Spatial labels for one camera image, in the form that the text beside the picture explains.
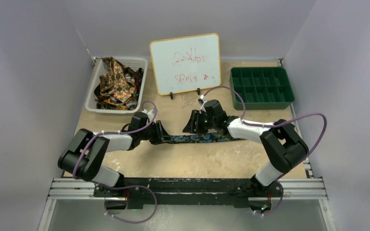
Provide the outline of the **blue floral necktie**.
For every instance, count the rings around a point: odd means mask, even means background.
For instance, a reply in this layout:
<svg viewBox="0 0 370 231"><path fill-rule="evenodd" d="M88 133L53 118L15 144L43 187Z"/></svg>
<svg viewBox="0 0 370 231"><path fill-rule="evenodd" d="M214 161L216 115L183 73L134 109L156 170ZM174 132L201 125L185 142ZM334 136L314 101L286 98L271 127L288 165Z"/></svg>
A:
<svg viewBox="0 0 370 231"><path fill-rule="evenodd" d="M191 134L191 135L174 135L171 136L172 140L169 144L185 144L185 143L215 143L215 142L228 142L228 141L239 141L238 138L228 138L222 136L217 132L211 132L206 134Z"/></svg>

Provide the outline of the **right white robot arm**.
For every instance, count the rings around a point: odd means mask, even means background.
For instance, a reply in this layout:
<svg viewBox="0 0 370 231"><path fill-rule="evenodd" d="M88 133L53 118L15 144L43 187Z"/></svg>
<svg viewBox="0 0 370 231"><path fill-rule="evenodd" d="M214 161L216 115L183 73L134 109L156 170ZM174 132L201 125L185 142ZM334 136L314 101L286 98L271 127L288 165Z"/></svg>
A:
<svg viewBox="0 0 370 231"><path fill-rule="evenodd" d="M200 110L192 110L183 132L205 134L216 130L229 139L249 140L261 144L269 159L253 177L252 192L262 196L270 184L302 162L309 148L295 131L295 126L284 119L275 123L245 122L239 116L227 115L218 100L209 100Z"/></svg>

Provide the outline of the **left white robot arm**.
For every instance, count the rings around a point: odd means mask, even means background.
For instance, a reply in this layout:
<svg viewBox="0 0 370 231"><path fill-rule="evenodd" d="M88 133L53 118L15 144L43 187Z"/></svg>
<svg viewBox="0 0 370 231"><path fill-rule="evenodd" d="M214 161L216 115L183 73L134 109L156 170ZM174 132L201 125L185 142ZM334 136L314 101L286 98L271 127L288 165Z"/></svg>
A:
<svg viewBox="0 0 370 231"><path fill-rule="evenodd" d="M153 112L143 111L135 113L121 131L95 133L80 129L60 155L57 165L77 179L103 185L111 196L118 197L124 192L124 176L103 165L103 159L108 152L133 150L142 141L159 145L173 139L161 121L155 120Z"/></svg>

